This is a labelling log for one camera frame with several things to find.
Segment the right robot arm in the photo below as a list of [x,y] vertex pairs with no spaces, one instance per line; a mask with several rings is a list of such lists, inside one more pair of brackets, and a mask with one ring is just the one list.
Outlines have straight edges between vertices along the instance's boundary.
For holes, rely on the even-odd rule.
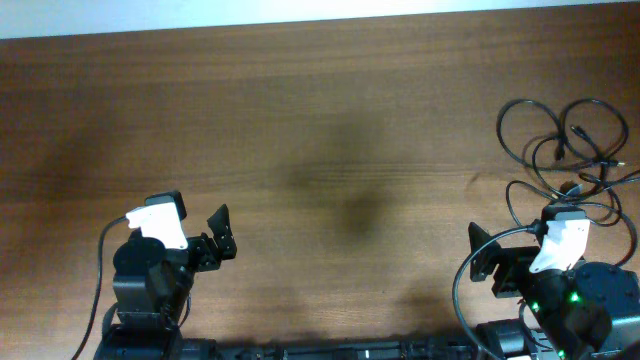
[[639,340],[639,276],[586,261],[590,227],[584,210],[557,204],[495,235],[470,223],[460,269],[474,282],[491,277],[497,298],[520,298],[558,358],[617,356]]

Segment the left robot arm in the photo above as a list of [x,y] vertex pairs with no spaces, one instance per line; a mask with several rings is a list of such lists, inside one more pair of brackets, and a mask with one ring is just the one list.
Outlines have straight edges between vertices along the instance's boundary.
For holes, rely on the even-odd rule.
[[195,276],[216,271],[237,254],[227,205],[207,219],[209,234],[188,237],[181,222],[182,195],[147,197],[128,211],[132,230],[113,256],[116,303],[103,318],[96,359],[219,359],[216,342],[181,333],[191,307]]

